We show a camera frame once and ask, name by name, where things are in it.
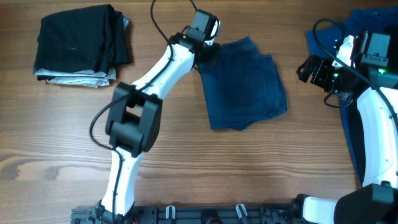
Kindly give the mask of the blue denim shorts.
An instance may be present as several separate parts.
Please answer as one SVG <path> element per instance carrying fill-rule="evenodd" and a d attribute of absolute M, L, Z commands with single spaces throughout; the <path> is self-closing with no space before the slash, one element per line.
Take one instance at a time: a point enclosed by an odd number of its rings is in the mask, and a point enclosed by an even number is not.
<path fill-rule="evenodd" d="M 211 129 L 244 130 L 287 112 L 287 97 L 271 55 L 249 38 L 223 44 L 198 65 Z"/>

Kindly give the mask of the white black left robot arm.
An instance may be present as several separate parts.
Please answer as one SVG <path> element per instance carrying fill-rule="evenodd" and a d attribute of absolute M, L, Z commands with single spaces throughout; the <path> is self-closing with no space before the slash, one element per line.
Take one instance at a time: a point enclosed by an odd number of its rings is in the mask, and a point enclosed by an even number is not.
<path fill-rule="evenodd" d="M 137 175 L 158 137 L 163 100 L 196 63 L 212 57 L 220 26 L 216 16 L 198 9 L 192 25 L 166 40 L 163 56 L 143 77 L 114 89 L 112 101 L 104 107 L 109 112 L 105 132 L 112 153 L 111 172 L 93 223 L 133 222 Z"/>

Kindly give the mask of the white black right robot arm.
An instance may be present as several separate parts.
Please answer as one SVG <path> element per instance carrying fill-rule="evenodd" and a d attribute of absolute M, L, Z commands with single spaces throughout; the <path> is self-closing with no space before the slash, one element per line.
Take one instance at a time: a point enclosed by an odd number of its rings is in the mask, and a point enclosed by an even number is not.
<path fill-rule="evenodd" d="M 299 195 L 292 215 L 307 223 L 397 222 L 397 53 L 392 34 L 363 32 L 336 42 L 327 60 L 311 55 L 298 78 L 340 100 L 361 188 L 338 200 Z"/>

